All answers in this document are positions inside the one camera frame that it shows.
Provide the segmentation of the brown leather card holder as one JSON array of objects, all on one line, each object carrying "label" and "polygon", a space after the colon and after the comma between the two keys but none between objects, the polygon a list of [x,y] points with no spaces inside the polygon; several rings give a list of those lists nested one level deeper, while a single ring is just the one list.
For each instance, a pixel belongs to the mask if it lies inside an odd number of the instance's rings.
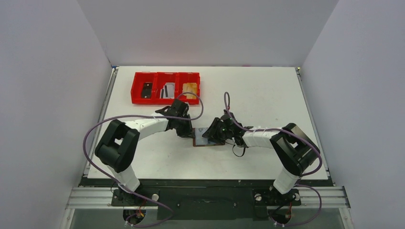
[{"label": "brown leather card holder", "polygon": [[216,143],[208,138],[203,137],[203,134],[208,130],[208,127],[199,127],[194,128],[194,138],[193,146],[194,147],[203,147],[203,146],[223,146],[225,143]]}]

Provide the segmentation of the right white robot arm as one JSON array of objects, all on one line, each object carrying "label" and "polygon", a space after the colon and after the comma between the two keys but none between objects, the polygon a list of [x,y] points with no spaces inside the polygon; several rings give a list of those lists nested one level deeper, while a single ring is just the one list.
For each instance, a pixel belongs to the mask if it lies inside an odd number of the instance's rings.
[{"label": "right white robot arm", "polygon": [[242,126],[233,113],[215,118],[202,136],[215,143],[233,140],[242,148],[262,147],[274,149],[283,168],[269,191],[270,199],[281,204],[298,180],[308,175],[306,169],[320,158],[320,151],[313,141],[295,124],[282,128],[262,129]]}]

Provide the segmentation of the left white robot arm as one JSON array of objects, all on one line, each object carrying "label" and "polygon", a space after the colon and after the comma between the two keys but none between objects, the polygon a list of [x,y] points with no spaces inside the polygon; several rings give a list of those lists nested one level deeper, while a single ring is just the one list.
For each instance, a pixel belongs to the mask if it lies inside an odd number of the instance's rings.
[{"label": "left white robot arm", "polygon": [[121,189],[124,200],[137,205],[142,200],[142,191],[138,189],[140,181],[131,164],[138,142],[159,132],[175,129],[179,137],[192,138],[193,128],[188,114],[189,105],[175,99],[170,106],[156,110],[151,118],[141,118],[122,122],[112,120],[95,149],[95,155],[112,172]]}]

